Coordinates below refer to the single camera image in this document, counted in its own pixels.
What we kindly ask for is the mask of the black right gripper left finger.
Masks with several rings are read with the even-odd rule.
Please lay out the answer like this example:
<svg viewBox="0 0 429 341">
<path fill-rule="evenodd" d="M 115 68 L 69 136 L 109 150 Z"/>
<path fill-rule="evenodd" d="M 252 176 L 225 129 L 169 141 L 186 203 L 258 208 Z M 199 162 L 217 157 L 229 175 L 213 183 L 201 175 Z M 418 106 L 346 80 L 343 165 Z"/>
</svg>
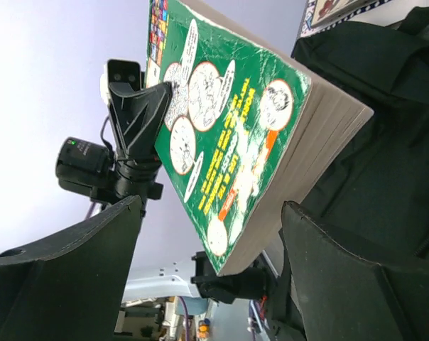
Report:
<svg viewBox="0 0 429 341">
<path fill-rule="evenodd" d="M 0 255 L 0 340 L 112 340 L 142 201 Z"/>
</svg>

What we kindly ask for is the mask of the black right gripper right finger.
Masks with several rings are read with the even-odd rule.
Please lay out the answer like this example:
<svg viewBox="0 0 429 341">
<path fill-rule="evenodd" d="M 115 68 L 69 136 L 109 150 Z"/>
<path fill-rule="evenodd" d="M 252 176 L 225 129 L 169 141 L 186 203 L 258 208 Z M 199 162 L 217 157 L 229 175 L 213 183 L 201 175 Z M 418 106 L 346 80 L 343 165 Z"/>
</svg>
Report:
<svg viewBox="0 0 429 341">
<path fill-rule="evenodd" d="M 429 261 L 319 223 L 296 202 L 283 237 L 308 340 L 429 340 Z"/>
</svg>

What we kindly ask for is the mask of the green paperback book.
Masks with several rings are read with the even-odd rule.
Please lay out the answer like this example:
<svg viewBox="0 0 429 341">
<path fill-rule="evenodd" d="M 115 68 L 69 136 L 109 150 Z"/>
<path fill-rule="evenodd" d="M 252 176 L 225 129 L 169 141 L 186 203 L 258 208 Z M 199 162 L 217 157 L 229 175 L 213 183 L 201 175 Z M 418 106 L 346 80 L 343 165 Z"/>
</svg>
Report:
<svg viewBox="0 0 429 341">
<path fill-rule="evenodd" d="M 238 274 L 373 111 L 203 1 L 151 1 L 146 84 L 173 96 L 156 150 L 215 273 Z"/>
</svg>

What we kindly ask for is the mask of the black fabric backpack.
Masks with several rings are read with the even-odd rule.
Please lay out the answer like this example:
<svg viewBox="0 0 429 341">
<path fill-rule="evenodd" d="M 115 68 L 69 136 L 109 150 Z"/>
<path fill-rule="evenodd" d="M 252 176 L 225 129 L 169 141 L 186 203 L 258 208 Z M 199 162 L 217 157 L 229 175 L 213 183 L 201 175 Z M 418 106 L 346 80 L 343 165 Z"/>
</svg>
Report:
<svg viewBox="0 0 429 341">
<path fill-rule="evenodd" d="M 429 261 L 429 7 L 396 28 L 346 21 L 298 39 L 292 56 L 374 112 L 299 205 L 321 224 Z M 269 335 L 308 340 L 280 237 Z"/>
</svg>

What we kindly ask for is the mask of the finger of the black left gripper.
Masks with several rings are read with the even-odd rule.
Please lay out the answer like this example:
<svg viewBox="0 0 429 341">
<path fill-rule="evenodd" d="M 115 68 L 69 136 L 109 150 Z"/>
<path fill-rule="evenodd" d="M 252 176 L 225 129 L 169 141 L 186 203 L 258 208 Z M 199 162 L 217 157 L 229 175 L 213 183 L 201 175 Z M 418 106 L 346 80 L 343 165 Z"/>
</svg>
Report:
<svg viewBox="0 0 429 341">
<path fill-rule="evenodd" d="M 259 260 L 239 274 L 218 276 L 204 251 L 196 253 L 195 274 L 190 279 L 203 298 L 233 304 L 236 299 L 260 300 L 271 286 L 271 277 Z"/>
</svg>

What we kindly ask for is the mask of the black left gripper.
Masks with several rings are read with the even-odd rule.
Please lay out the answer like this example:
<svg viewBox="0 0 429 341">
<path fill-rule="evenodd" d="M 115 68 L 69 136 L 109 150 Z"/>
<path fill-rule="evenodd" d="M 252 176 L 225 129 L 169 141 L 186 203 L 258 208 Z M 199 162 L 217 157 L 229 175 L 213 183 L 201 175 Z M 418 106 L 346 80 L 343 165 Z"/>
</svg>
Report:
<svg viewBox="0 0 429 341">
<path fill-rule="evenodd" d="M 136 195 L 143 205 L 148 199 L 160 200 L 163 184 L 157 183 L 156 177 L 162 163 L 151 156 L 156 155 L 155 142 L 173 97 L 172 85 L 161 82 L 135 91 L 129 83 L 111 82 L 109 93 L 117 146 L 123 158 L 136 161 L 116 161 L 114 170 L 107 173 L 107 182 L 93 186 L 89 198 L 103 205 Z"/>
</svg>

